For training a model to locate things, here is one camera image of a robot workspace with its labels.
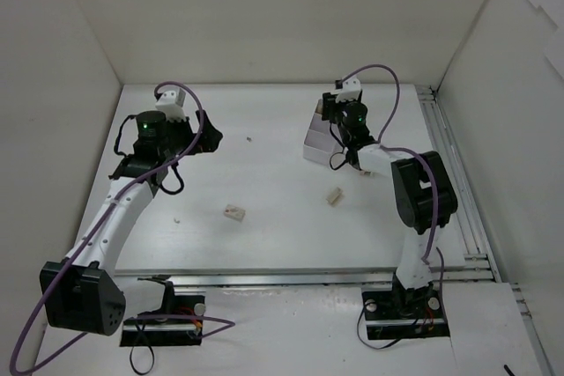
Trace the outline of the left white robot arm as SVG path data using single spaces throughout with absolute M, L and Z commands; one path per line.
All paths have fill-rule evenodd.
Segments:
M 137 140 L 110 176 L 110 189 L 81 241 L 40 273 L 48 323 L 98 335 L 112 335 L 123 321 L 146 313 L 163 323 L 173 318 L 172 285 L 157 276 L 115 281 L 115 266 L 138 218 L 161 192 L 163 180 L 184 155 L 214 152 L 222 134 L 205 111 L 199 126 L 169 121 L 157 110 L 135 117 Z

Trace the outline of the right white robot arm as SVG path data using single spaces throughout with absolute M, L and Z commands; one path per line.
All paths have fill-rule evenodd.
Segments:
M 429 264 L 437 230 L 456 213 L 458 200 L 437 151 L 416 152 L 389 147 L 377 141 L 367 127 L 367 106 L 361 96 L 341 100 L 337 94 L 322 95 L 322 119 L 340 146 L 344 160 L 330 168 L 351 166 L 358 171 L 390 178 L 397 214 L 407 227 L 399 264 L 392 278 L 392 310 L 409 316 L 418 310 L 423 296 L 433 288 Z

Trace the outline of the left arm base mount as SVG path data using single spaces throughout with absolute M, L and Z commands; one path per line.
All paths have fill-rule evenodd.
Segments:
M 189 347 L 200 346 L 204 334 L 205 295 L 199 291 L 182 291 L 171 280 L 152 278 L 165 285 L 164 299 L 151 315 L 166 314 L 167 318 L 142 321 L 129 319 L 122 325 L 120 347 Z

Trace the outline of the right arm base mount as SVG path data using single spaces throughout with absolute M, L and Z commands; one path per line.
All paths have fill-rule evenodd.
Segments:
M 449 338 L 441 286 L 431 283 L 406 290 L 393 283 L 388 290 L 363 290 L 355 332 L 371 350 L 389 350 L 404 341 Z

